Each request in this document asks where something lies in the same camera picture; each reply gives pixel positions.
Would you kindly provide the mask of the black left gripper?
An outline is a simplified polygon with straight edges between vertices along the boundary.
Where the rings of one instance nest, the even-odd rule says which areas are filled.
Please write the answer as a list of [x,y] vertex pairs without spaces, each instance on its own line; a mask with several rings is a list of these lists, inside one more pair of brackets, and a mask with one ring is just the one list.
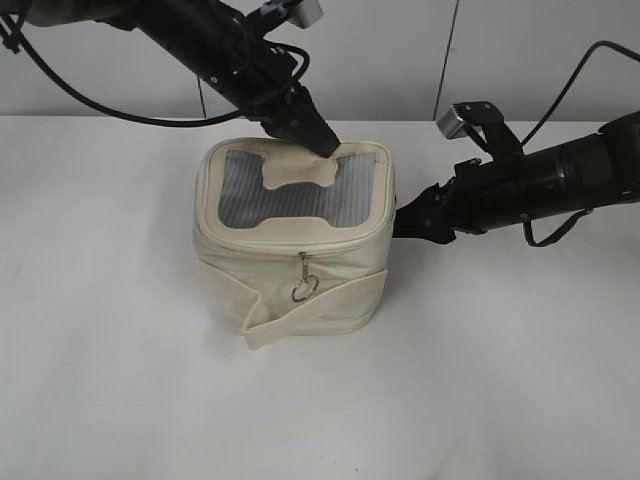
[[211,118],[210,123],[244,117],[261,123],[273,138],[330,157],[340,140],[301,83],[310,62],[307,51],[290,44],[248,34],[211,38],[209,85],[234,109]]

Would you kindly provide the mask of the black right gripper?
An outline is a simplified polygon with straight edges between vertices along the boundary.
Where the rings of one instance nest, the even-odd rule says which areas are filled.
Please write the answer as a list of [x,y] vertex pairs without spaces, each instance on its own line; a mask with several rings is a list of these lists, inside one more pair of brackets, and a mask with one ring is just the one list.
[[500,163],[474,158],[454,166],[444,185],[426,188],[395,214],[396,239],[449,244],[456,233],[481,235],[500,227],[492,197],[500,184]]

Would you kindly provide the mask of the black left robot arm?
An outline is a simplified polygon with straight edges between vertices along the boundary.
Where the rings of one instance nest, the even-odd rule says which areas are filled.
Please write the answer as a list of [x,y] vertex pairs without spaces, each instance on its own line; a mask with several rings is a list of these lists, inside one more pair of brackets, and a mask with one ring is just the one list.
[[[265,1],[249,14],[223,1],[4,1],[1,43],[13,53],[25,52],[60,89],[104,115],[165,128],[201,128],[244,117],[273,138],[329,157],[340,140],[301,83],[309,54],[267,38],[285,23],[306,29],[322,15],[316,1]],[[23,33],[27,24],[45,28],[88,21],[142,32],[230,102],[233,111],[178,121],[106,107],[63,80]]]

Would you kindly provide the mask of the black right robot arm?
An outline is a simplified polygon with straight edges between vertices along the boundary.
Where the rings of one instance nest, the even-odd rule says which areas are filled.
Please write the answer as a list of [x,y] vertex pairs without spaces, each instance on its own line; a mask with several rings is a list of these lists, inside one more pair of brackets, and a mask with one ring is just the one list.
[[639,115],[533,153],[496,115],[470,138],[491,156],[454,167],[444,185],[426,188],[398,209],[393,235],[446,245],[457,233],[482,235],[520,224],[531,247],[551,246],[594,210],[639,200]]

